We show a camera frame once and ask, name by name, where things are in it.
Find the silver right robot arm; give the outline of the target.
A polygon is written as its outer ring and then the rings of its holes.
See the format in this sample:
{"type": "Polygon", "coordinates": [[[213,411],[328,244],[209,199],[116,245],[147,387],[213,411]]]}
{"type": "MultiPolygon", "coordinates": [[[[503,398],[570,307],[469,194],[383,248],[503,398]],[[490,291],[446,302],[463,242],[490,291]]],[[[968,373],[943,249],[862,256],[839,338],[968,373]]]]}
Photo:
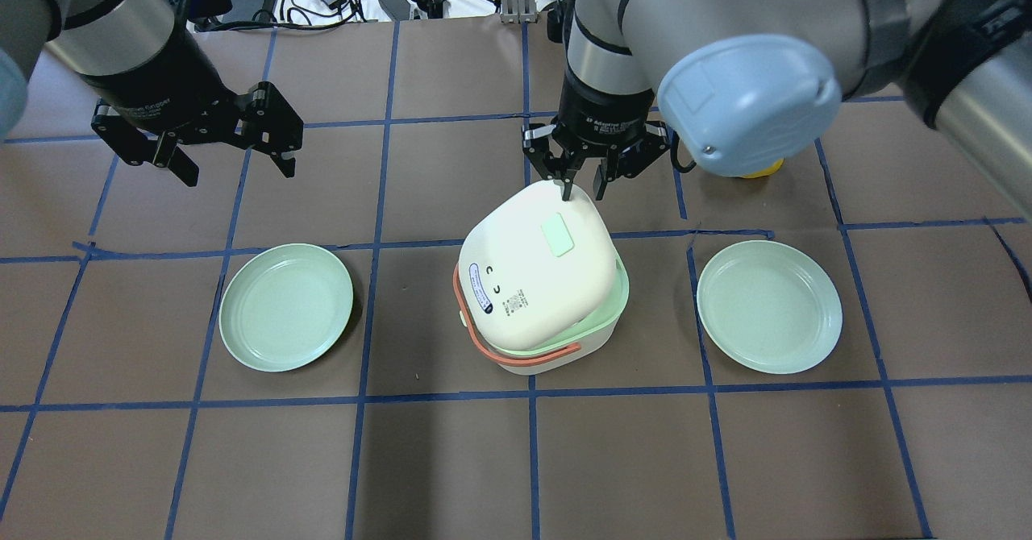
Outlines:
{"type": "Polygon", "coordinates": [[[1030,0],[563,0],[557,115],[522,139],[569,199],[596,197],[675,146],[690,168],[760,172],[899,87],[1011,205],[1030,214],[1030,0]]]}

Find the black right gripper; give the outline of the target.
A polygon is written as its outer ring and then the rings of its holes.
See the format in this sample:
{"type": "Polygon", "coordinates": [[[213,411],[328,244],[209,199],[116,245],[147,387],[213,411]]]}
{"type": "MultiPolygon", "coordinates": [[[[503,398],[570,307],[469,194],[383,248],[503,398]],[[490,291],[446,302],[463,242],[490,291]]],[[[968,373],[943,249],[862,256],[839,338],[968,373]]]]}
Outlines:
{"type": "Polygon", "coordinates": [[[563,201],[571,201],[572,182],[578,173],[577,154],[585,146],[590,152],[617,147],[596,166],[593,197],[601,201],[612,181],[634,179],[668,154],[668,125],[647,121],[653,100],[653,89],[607,93],[580,80],[572,69],[565,69],[556,123],[528,125],[521,135],[523,155],[539,177],[560,187],[563,201]]]}

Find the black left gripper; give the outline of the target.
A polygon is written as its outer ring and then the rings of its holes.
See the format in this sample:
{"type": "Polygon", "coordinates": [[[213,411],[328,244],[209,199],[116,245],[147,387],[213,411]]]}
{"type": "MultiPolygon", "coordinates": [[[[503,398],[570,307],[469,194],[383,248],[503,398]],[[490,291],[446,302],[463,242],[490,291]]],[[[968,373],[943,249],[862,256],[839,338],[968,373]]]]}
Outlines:
{"type": "Polygon", "coordinates": [[[96,102],[89,125],[130,166],[164,168],[195,187],[198,166],[178,139],[151,133],[183,126],[181,142],[225,142],[265,154],[280,173],[295,176],[294,156],[303,142],[303,121],[270,81],[235,94],[221,80],[194,36],[180,28],[164,47],[136,69],[110,75],[80,74],[104,102],[96,102]]]}

